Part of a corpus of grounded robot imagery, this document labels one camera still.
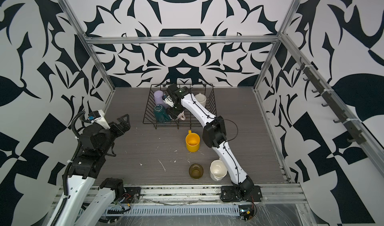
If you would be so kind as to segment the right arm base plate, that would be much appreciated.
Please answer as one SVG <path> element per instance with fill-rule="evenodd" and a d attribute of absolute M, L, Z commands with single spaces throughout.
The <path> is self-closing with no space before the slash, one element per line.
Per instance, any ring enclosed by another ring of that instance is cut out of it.
<path fill-rule="evenodd" d="M 220 200 L 231 202 L 261 202 L 262 192 L 259 186 L 253 186 L 249 191 L 234 186 L 221 186 Z"/>

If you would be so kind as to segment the dark green mug white inside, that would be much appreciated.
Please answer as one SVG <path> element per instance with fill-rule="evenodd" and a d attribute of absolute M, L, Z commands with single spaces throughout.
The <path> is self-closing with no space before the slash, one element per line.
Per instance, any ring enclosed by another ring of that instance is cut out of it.
<path fill-rule="evenodd" d="M 161 104 L 157 104 L 154 107 L 154 115 L 157 123 L 160 123 L 160 124 L 164 124 L 172 120 L 171 117 L 167 114 L 164 106 Z"/>

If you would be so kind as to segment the lavender plastic cup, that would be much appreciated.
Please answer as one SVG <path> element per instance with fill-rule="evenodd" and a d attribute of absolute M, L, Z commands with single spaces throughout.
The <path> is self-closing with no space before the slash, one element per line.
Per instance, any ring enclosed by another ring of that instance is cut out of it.
<path fill-rule="evenodd" d="M 162 105 L 164 108 L 167 108 L 168 105 L 165 103 L 163 97 L 164 97 L 163 91 L 157 90 L 154 92 L 155 105 Z"/>

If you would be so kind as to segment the white mug red inside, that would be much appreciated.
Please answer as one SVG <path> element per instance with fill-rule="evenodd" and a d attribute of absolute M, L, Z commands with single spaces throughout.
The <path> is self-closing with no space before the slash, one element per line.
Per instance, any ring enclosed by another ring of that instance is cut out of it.
<path fill-rule="evenodd" d="M 195 95 L 195 98 L 202 105 L 202 107 L 206 107 L 207 97 L 204 94 L 198 93 Z"/>

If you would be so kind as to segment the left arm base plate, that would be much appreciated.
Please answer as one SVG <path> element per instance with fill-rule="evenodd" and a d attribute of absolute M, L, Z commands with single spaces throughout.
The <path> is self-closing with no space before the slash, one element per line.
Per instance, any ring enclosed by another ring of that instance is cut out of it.
<path fill-rule="evenodd" d="M 118 195 L 117 200 L 121 204 L 135 203 L 141 197 L 141 189 L 141 187 L 124 187 L 124 191 Z"/>

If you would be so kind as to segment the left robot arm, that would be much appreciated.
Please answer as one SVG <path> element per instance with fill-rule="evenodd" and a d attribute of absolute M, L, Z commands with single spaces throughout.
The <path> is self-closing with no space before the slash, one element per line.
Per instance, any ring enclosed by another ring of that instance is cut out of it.
<path fill-rule="evenodd" d="M 115 140 L 131 128 L 128 114 L 108 123 L 102 110 L 80 111 L 71 122 L 71 130 L 78 141 L 77 148 L 63 174 L 63 194 L 49 222 L 49 226 L 95 226 L 107 223 L 102 216 L 112 203 L 119 203 L 125 194 L 121 179 L 107 178 L 98 188 L 91 203 L 86 196 L 106 162 L 115 157 Z"/>

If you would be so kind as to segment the yellow mug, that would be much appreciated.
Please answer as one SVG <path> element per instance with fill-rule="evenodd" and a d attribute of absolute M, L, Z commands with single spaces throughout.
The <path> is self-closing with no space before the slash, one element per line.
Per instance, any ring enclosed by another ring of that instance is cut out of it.
<path fill-rule="evenodd" d="M 200 136 L 196 133 L 193 133 L 191 130 L 188 131 L 185 142 L 186 148 L 190 153 L 195 153 L 200 149 Z"/>

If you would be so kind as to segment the cream mug pink handle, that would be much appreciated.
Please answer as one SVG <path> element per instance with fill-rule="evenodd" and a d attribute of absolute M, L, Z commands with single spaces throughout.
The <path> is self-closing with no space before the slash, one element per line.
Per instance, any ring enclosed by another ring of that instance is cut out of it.
<path fill-rule="evenodd" d="M 185 112 L 184 111 L 182 111 L 181 113 L 178 114 L 177 120 L 181 120 L 181 121 L 185 121 L 186 120 L 186 116 L 185 116 Z"/>

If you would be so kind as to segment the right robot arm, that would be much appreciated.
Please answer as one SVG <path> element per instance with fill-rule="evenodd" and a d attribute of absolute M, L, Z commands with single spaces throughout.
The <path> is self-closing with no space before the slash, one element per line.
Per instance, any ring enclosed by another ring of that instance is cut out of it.
<path fill-rule="evenodd" d="M 225 126 L 225 119 L 209 112 L 187 87 L 178 87 L 171 84 L 167 87 L 167 94 L 171 97 L 173 105 L 167 109 L 167 114 L 174 120 L 188 110 L 203 127 L 203 141 L 207 147 L 213 149 L 224 163 L 235 188 L 235 197 L 244 201 L 251 195 L 254 183 L 250 176 L 242 169 L 233 154 Z"/>

